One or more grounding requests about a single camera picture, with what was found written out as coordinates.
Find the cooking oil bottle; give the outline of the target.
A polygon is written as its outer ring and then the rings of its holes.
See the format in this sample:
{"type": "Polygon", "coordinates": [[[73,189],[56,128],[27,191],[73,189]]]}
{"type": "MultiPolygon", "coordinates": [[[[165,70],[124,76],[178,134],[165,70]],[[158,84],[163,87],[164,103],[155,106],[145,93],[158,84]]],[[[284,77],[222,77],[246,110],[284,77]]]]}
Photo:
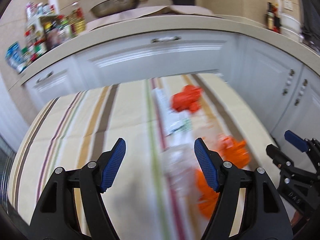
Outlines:
{"type": "Polygon", "coordinates": [[[83,10],[78,2],[74,2],[72,4],[72,12],[70,16],[72,31],[75,36],[79,36],[83,31],[86,30],[86,22],[83,10]]]}

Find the white green printed wrapper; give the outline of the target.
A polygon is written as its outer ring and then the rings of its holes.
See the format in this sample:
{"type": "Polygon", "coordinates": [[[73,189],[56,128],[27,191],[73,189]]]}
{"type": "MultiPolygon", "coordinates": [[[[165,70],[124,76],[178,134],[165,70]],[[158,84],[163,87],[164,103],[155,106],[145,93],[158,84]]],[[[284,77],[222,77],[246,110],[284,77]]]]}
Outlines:
{"type": "Polygon", "coordinates": [[[191,131],[192,126],[189,113],[187,111],[178,112],[174,110],[169,103],[164,89],[154,88],[152,95],[156,102],[165,137],[178,131],[191,131]]]}

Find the metal wok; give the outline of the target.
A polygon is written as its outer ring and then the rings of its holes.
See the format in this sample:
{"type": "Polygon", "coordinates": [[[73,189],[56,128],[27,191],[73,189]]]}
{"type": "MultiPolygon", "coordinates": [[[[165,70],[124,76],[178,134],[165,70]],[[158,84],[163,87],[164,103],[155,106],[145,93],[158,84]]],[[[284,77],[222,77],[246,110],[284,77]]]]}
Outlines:
{"type": "Polygon", "coordinates": [[[90,9],[92,15],[96,18],[102,18],[120,12],[136,9],[140,0],[106,0],[90,9]]]}

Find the red plastic bag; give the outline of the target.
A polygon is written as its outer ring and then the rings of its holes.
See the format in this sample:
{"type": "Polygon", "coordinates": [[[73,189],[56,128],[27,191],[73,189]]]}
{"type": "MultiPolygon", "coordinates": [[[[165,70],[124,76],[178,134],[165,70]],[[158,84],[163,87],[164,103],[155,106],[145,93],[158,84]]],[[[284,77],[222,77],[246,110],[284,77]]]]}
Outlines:
{"type": "Polygon", "coordinates": [[[195,113],[200,109],[199,99],[202,89],[194,85],[186,85],[171,97],[171,107],[178,111],[189,111],[195,113]]]}

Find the beige stove cover cloth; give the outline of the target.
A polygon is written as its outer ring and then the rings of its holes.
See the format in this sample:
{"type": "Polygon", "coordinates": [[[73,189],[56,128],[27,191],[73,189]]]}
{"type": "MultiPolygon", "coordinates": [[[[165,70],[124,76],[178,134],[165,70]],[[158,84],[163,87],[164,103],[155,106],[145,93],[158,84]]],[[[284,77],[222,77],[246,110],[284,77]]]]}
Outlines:
{"type": "Polygon", "coordinates": [[[153,7],[131,9],[93,20],[86,24],[86,31],[92,31],[94,29],[118,22],[159,15],[215,16],[211,10],[196,5],[158,5],[153,7]]]}

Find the white kitchen cabinets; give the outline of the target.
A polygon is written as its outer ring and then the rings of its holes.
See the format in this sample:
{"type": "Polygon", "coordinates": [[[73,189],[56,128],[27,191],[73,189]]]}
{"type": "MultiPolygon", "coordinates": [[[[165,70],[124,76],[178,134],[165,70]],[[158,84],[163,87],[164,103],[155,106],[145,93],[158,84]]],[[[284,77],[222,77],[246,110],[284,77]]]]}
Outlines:
{"type": "Polygon", "coordinates": [[[240,34],[208,30],[134,35],[82,50],[25,82],[35,106],[57,96],[185,73],[213,73],[251,107],[281,150],[298,168],[310,159],[284,138],[319,138],[319,77],[292,55],[240,34]]]}

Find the orange trash bag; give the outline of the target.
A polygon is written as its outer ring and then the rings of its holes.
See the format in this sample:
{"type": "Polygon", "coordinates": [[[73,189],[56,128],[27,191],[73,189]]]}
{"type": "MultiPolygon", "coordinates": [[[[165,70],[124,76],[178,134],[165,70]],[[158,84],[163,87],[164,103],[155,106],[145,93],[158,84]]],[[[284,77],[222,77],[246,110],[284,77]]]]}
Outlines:
{"type": "Polygon", "coordinates": [[[244,168],[250,162],[249,152],[244,140],[237,141],[233,136],[221,134],[217,140],[217,152],[224,161],[229,161],[237,168],[244,168]]]}

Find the striped tablecloth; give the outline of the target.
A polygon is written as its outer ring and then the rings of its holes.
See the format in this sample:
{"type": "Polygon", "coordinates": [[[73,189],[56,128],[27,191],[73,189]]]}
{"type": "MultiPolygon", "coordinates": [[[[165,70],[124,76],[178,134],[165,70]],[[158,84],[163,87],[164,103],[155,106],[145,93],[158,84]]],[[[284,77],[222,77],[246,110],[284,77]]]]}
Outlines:
{"type": "Polygon", "coordinates": [[[56,167],[73,170],[96,160],[118,138],[126,154],[102,198],[121,239],[200,239],[207,220],[197,190],[184,196],[163,172],[163,152],[173,145],[162,132],[153,89],[167,96],[186,85],[202,88],[200,110],[190,116],[182,140],[202,137],[210,149],[222,134],[246,141],[249,168],[263,167],[275,184],[279,170],[265,148],[271,137],[244,100],[214,74],[175,75],[92,89],[50,100],[31,124],[15,157],[8,200],[29,223],[56,167]]]}

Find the clear plastic bag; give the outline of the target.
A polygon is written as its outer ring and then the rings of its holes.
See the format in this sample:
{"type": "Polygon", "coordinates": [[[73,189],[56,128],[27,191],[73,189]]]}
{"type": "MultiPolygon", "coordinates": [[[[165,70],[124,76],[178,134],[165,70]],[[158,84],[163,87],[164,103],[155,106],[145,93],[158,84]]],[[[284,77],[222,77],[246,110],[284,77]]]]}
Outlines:
{"type": "Polygon", "coordinates": [[[171,146],[162,153],[163,173],[168,177],[170,187],[180,197],[193,191],[198,166],[195,154],[188,144],[171,146]]]}

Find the dark sauce bottle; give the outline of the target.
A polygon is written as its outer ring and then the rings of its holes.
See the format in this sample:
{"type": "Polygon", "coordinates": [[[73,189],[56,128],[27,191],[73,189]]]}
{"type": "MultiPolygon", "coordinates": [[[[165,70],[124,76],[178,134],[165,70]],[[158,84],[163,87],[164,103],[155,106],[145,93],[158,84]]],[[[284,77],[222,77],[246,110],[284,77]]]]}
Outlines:
{"type": "Polygon", "coordinates": [[[267,29],[268,30],[274,29],[274,9],[273,9],[273,4],[271,2],[268,2],[267,29]]]}

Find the blue snack packet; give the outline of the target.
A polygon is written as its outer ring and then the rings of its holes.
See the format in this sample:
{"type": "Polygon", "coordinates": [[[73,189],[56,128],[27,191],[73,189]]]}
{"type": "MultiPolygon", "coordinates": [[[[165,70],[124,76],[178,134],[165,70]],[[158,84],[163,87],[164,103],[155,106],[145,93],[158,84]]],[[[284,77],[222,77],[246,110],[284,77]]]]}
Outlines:
{"type": "Polygon", "coordinates": [[[26,68],[26,62],[18,42],[15,42],[7,49],[5,60],[11,68],[18,72],[18,74],[23,72],[26,68]]]}

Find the white stacked bowls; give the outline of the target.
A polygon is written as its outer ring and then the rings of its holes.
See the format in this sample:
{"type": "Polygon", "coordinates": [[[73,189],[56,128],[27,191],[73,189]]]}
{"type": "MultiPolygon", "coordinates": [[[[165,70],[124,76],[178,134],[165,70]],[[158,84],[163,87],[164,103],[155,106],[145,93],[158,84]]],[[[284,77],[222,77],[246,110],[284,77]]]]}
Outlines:
{"type": "Polygon", "coordinates": [[[288,14],[280,16],[280,33],[296,42],[300,41],[300,22],[288,14]]]}

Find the spice rack with bottles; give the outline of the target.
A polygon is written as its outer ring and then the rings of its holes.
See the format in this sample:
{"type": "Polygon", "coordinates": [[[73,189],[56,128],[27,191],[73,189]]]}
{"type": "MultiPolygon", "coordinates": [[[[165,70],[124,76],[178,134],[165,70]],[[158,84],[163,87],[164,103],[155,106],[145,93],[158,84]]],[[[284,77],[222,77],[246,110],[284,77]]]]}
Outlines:
{"type": "Polygon", "coordinates": [[[22,49],[22,53],[27,64],[31,64],[73,37],[67,17],[58,14],[54,5],[29,2],[25,12],[26,46],[22,49]]]}

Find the white wall socket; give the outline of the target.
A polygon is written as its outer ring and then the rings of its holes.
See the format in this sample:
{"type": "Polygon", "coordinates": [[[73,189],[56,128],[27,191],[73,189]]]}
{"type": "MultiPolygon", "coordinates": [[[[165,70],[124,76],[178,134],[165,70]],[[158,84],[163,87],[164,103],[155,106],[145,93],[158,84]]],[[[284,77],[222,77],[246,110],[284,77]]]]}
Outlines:
{"type": "Polygon", "coordinates": [[[283,8],[285,10],[289,10],[289,11],[292,11],[293,10],[293,4],[291,1],[289,0],[283,0],[283,8]]]}

